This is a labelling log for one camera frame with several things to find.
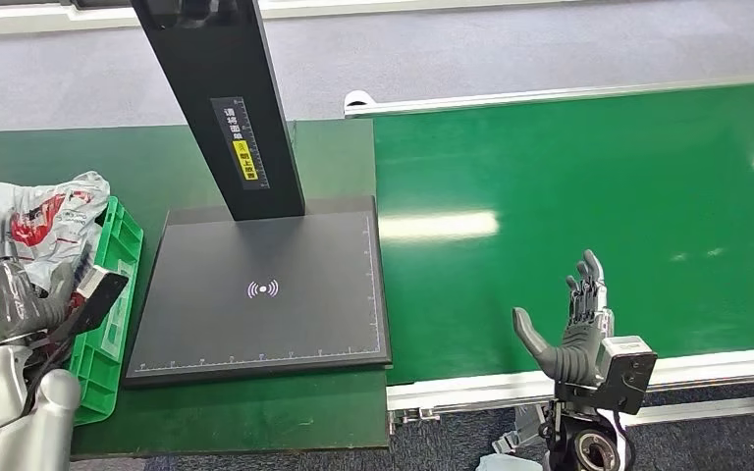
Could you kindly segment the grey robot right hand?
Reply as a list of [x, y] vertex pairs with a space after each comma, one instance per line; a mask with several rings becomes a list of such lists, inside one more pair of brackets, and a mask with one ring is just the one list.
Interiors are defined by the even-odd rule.
[[576, 263], [577, 277], [568, 276], [568, 316], [561, 344], [553, 346], [534, 329], [526, 310], [512, 310], [513, 327], [539, 369], [556, 382], [582, 386], [599, 383], [597, 357], [602, 340], [614, 334], [614, 313], [608, 306], [604, 269], [586, 249]]

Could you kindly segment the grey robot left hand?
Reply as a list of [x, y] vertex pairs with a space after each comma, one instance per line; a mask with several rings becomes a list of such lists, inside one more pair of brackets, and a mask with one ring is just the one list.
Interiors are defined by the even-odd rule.
[[7, 218], [0, 221], [0, 343], [60, 326], [70, 311], [75, 270], [57, 267], [39, 291], [18, 257]]

